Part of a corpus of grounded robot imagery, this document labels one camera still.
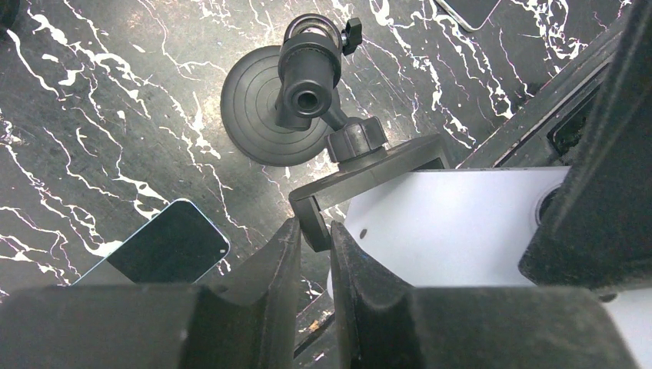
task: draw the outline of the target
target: marble surface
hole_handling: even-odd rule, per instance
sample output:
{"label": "marble surface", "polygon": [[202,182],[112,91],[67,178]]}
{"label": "marble surface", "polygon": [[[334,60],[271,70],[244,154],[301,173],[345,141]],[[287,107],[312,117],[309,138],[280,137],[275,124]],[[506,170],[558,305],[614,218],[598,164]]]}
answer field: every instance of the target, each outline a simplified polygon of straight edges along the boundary
{"label": "marble surface", "polygon": [[[23,1],[0,35],[0,298],[74,282],[177,198],[231,239],[220,271],[259,249],[292,216],[289,191],[336,166],[250,161],[221,125],[220,91],[297,15],[359,17],[344,111],[378,116],[391,145],[442,134],[458,164],[630,3],[503,0],[468,34],[434,0],[349,1]],[[300,309],[328,272],[327,254],[302,254]]]}

